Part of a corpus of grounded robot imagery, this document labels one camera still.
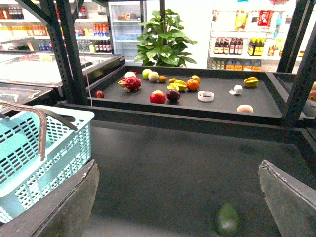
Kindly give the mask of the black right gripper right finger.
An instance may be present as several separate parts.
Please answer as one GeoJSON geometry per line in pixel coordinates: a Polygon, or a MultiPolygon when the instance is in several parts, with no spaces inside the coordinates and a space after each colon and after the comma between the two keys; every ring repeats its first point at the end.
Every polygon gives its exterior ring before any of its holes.
{"type": "Polygon", "coordinates": [[[316,235],[316,191],[267,160],[258,167],[265,202],[283,237],[316,235]]]}

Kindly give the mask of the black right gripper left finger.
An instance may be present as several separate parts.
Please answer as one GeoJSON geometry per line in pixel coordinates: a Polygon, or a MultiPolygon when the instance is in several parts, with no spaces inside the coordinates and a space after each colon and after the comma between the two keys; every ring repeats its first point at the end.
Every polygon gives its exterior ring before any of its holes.
{"type": "Polygon", "coordinates": [[[0,228],[2,237],[81,237],[94,205],[99,169],[94,160],[0,228]]]}

